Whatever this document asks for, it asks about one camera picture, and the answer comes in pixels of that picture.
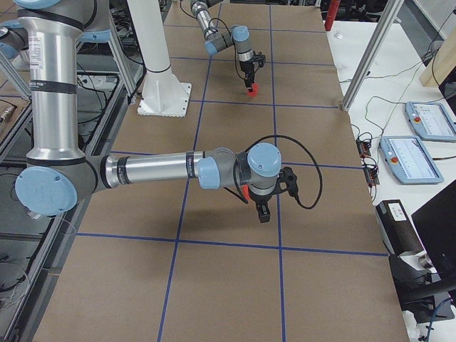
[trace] label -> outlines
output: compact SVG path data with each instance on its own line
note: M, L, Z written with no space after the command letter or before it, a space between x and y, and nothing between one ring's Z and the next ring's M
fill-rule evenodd
M388 203L388 206L395 221L407 221L407 217L399 203Z
M28 38L28 51L30 55L30 69L43 68L43 44L40 37Z

